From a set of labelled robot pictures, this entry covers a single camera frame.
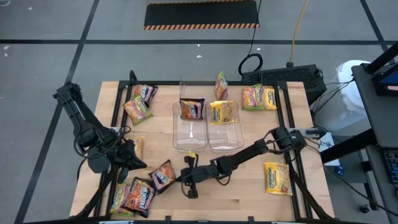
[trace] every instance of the yellow cable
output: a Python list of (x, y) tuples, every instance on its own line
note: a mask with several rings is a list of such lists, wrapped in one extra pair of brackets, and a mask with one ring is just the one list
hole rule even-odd
[(304, 15), (304, 11), (305, 11), (305, 8), (306, 8), (306, 6), (307, 6), (307, 3), (308, 3), (308, 0), (305, 0), (303, 9), (301, 10), (301, 13), (300, 13), (300, 18), (299, 18), (298, 21), (297, 21), (296, 29), (294, 30), (293, 42), (292, 42), (292, 51), (291, 51), (291, 53), (290, 53), (290, 61), (289, 61), (290, 63), (292, 63), (292, 60), (293, 60), (293, 55), (294, 55), (294, 42), (296, 41), (296, 34), (297, 34), (297, 31), (298, 31), (299, 26), (300, 26), (301, 18), (302, 18), (303, 15)]

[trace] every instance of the wooden tabletop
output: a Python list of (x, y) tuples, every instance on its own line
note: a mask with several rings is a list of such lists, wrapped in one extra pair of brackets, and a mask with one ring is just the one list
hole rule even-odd
[[(95, 115), (104, 126), (110, 126), (118, 82), (103, 82)], [(241, 92), (244, 86), (229, 86), (228, 100), (235, 100), (239, 107), (242, 105)], [(311, 128), (313, 126), (307, 98), (302, 83), (288, 83), (289, 96), (297, 128)], [(180, 89), (178, 85), (161, 85), (152, 100), (150, 110), (154, 117), (132, 126), (131, 119), (127, 119), (127, 125), (132, 131), (126, 134), (126, 138), (145, 137), (143, 161), (148, 165), (146, 169), (129, 172), (126, 182), (131, 184), (134, 177), (149, 178), (148, 173), (170, 159), (176, 175), (187, 166), (183, 157), (187, 153), (178, 152), (172, 144), (173, 141), (173, 103), (179, 100)], [(191, 86), (186, 88), (185, 96), (205, 97), (206, 101), (215, 101), (213, 86)], [(284, 96), (280, 91), (281, 105), (284, 111), (286, 126), (287, 114), (285, 110)], [(123, 107), (120, 107), (118, 125), (121, 125)], [(244, 146), (228, 153), (214, 153), (207, 146), (200, 155), (199, 165), (209, 164), (223, 154), (234, 154), (264, 137), (268, 130), (278, 127), (276, 111), (243, 111), (239, 109), (241, 129)], [(310, 149), (301, 152), (303, 168), (307, 180), (308, 189), (327, 214), (334, 217), (331, 205), (325, 173), (318, 153)], [(266, 194), (264, 163), (282, 162), (283, 156), (264, 154), (257, 156), (236, 169), (227, 186), (221, 186), (215, 180), (206, 180), (197, 184), (198, 199), (188, 199), (181, 192), (179, 183), (173, 184), (161, 195), (155, 196), (150, 205), (148, 220), (164, 220), (170, 215), (173, 220), (224, 220), (246, 221), (248, 216), (253, 216), (256, 221), (293, 221), (294, 213), (291, 196)], [(80, 179), (77, 184), (75, 198), (70, 215), (77, 214), (90, 200), (98, 188), (100, 174), (94, 174), (85, 163), (81, 168)], [(305, 209), (302, 203), (302, 194), (297, 188), (300, 213), (305, 217)], [(101, 214), (105, 213), (108, 190), (103, 197)], [(112, 219), (131, 219), (121, 215), (113, 215)]]

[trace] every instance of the ramen packet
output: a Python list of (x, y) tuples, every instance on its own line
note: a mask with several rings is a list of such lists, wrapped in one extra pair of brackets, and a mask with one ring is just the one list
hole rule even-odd
[(130, 193), (130, 186), (126, 183), (118, 184), (113, 197), (113, 203), (110, 210), (112, 214), (120, 214), (124, 216), (133, 217), (134, 213), (122, 208), (121, 206), (126, 203), (126, 200)]
[(242, 101), (243, 110), (264, 110), (263, 89), (261, 84), (255, 84), (252, 87), (243, 88)]
[(134, 152), (138, 159), (142, 160), (142, 149), (144, 148), (144, 137), (139, 137), (137, 139), (133, 139), (134, 141)]
[(266, 110), (276, 110), (275, 90), (273, 88), (266, 88), (263, 92), (262, 99), (264, 100), (264, 107)]
[(234, 101), (215, 101), (211, 106), (211, 125), (234, 122), (232, 109)]
[(131, 117), (133, 126), (153, 116), (148, 107), (145, 105), (141, 95), (134, 95), (132, 100), (124, 104), (124, 109)]
[(155, 96), (157, 86), (155, 85), (136, 85), (134, 89), (134, 95), (141, 95), (145, 105), (149, 108), (150, 101)]
[(135, 177), (132, 181), (130, 194), (126, 202), (121, 206), (134, 214), (148, 218), (149, 205), (155, 196), (155, 188), (149, 180)]
[(214, 92), (217, 100), (226, 100), (228, 97), (228, 82), (224, 75), (224, 72), (220, 72), (217, 76), (217, 80), (214, 86)]
[(180, 98), (181, 119), (203, 119), (205, 99)]
[(170, 159), (164, 162), (156, 170), (149, 173), (154, 181), (156, 192), (161, 194), (164, 190), (170, 187), (176, 180), (174, 169)]
[(293, 195), (287, 164), (266, 162), (264, 167), (266, 170), (266, 193)]

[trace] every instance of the black-and-orange striped mat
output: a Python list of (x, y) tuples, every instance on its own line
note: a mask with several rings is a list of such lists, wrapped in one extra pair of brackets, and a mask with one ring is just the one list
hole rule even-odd
[(145, 30), (259, 27), (255, 0), (162, 2), (147, 5)]

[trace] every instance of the clear plastic container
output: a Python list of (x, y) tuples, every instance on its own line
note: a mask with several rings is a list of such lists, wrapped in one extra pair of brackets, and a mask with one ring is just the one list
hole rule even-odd
[(203, 120), (181, 119), (180, 102), (173, 104), (173, 146), (181, 152), (201, 151), (207, 146), (206, 106), (203, 107)]
[(213, 116), (211, 106), (209, 103), (205, 103), (207, 136), (209, 146), (213, 152), (231, 151), (242, 147), (244, 144), (241, 122), (239, 119), (239, 105), (236, 101), (233, 102), (232, 115), (234, 122), (216, 125), (211, 125), (211, 118)]

